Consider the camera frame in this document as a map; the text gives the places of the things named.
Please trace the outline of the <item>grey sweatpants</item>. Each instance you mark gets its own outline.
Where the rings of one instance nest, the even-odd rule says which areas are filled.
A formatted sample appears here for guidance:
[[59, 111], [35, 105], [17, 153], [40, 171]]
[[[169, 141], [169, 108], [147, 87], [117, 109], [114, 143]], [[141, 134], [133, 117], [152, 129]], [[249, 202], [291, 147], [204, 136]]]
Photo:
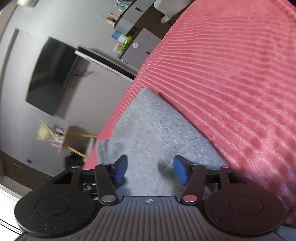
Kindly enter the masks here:
[[150, 88], [138, 93], [97, 151], [102, 163], [121, 155], [128, 158], [125, 177], [116, 188], [119, 197], [181, 197], [185, 188], [173, 170], [176, 155], [208, 169], [226, 163], [207, 138]]

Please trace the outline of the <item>black clothing pile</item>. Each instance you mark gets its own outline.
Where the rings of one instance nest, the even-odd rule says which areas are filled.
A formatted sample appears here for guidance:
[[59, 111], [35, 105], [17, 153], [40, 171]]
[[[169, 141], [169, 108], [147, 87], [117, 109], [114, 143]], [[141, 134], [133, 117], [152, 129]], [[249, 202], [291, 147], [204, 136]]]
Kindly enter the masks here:
[[88, 159], [83, 158], [77, 154], [71, 154], [64, 158], [65, 169], [71, 168], [73, 166], [80, 166], [81, 169], [85, 166]]

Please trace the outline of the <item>yellow legged side table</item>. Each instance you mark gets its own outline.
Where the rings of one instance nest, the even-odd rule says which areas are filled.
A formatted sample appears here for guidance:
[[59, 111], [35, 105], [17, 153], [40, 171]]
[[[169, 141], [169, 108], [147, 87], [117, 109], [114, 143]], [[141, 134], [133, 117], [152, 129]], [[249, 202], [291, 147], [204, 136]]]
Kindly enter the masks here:
[[54, 126], [54, 128], [52, 128], [43, 121], [41, 121], [37, 131], [37, 140], [50, 142], [53, 147], [58, 149], [58, 152], [62, 151], [63, 148], [66, 148], [72, 153], [87, 160], [89, 158], [89, 154], [85, 154], [70, 146], [70, 143], [74, 142], [76, 138], [87, 138], [90, 140], [90, 147], [87, 147], [86, 150], [91, 149], [96, 141], [96, 136], [94, 135], [71, 132], [69, 131], [69, 128], [64, 129], [59, 126]]

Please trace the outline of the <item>pink ribbed bedspread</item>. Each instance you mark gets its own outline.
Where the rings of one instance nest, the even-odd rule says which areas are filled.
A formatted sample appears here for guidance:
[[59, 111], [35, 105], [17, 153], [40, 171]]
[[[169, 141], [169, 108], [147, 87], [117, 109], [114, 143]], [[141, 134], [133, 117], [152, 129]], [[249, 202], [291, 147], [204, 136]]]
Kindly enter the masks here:
[[98, 135], [111, 137], [138, 92], [162, 95], [285, 204], [295, 226], [295, 7], [195, 1], [146, 59]]

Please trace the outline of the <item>grey dresser cabinet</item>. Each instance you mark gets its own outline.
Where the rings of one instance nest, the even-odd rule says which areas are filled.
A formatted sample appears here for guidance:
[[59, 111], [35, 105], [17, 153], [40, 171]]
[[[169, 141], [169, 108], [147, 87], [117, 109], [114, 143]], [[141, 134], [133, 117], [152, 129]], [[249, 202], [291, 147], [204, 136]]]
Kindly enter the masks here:
[[141, 28], [118, 57], [124, 63], [140, 70], [146, 58], [160, 41], [161, 39], [149, 30]]

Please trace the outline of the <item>blue white box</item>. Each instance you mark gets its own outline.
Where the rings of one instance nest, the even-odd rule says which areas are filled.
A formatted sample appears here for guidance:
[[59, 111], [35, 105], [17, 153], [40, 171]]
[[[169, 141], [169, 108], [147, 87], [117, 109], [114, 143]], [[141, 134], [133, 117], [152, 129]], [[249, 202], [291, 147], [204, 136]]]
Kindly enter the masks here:
[[126, 35], [122, 34], [119, 31], [115, 31], [112, 34], [112, 38], [115, 39], [115, 40], [118, 40], [120, 43], [124, 43], [126, 41], [126, 39], [127, 39]]

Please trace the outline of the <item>grey vanity desk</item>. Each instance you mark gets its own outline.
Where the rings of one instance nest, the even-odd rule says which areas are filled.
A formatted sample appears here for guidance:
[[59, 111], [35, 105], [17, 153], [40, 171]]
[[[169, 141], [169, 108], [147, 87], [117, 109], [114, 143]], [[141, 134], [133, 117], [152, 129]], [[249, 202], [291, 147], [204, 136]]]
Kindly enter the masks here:
[[154, 1], [133, 1], [115, 22], [114, 30], [126, 35], [151, 6], [154, 6]]

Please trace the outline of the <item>white upholstered stool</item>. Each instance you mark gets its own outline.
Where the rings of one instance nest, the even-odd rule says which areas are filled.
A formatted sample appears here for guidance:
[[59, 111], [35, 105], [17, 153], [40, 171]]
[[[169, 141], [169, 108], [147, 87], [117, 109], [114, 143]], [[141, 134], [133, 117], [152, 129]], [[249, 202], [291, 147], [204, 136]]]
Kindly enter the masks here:
[[161, 23], [165, 24], [169, 22], [173, 16], [188, 7], [192, 2], [193, 0], [156, 0], [154, 1], [154, 7], [165, 15], [161, 19]]

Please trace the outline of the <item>wall mounted black television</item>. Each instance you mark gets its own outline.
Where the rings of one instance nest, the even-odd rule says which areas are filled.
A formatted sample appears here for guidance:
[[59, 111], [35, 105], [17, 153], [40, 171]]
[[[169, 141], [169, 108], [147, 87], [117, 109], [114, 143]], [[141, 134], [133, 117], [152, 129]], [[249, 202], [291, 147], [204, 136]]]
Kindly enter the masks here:
[[77, 62], [76, 49], [49, 37], [37, 60], [26, 102], [54, 116]]

